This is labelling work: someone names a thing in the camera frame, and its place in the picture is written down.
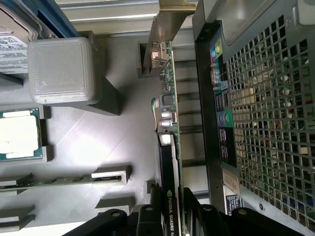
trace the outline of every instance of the screw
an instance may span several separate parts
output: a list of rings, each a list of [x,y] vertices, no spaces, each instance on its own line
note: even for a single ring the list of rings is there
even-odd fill
[[[287,18],[287,20],[285,21],[285,25],[289,26],[291,25],[291,23],[292,23],[291,18]]]
[[[238,210],[238,213],[240,213],[241,215],[246,215],[247,211],[245,211],[244,209],[240,209]]]
[[[120,216],[120,213],[119,213],[119,212],[114,212],[114,213],[112,214],[112,216],[114,216],[114,217]]]
[[[213,207],[212,206],[205,206],[203,209],[206,211],[212,211]]]

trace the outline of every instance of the cable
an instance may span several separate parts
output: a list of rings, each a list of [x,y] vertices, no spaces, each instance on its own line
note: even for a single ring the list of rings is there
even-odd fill
[[[157,132],[158,130],[158,121],[157,121],[157,117],[156,117],[156,103],[157,103],[157,100],[155,98],[153,98],[151,100],[151,110],[152,110],[152,114],[153,114],[153,117],[154,117],[154,121],[155,121],[155,128],[154,128],[154,131]]]

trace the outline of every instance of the drive label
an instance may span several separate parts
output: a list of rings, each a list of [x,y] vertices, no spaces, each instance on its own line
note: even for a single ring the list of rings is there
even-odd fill
[[[28,73],[27,44],[14,36],[0,36],[0,73]]]

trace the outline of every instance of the metal mesh grille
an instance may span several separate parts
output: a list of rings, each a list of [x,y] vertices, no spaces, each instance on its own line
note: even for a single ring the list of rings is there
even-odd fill
[[[315,114],[308,45],[284,17],[227,62],[241,184],[315,230]]]

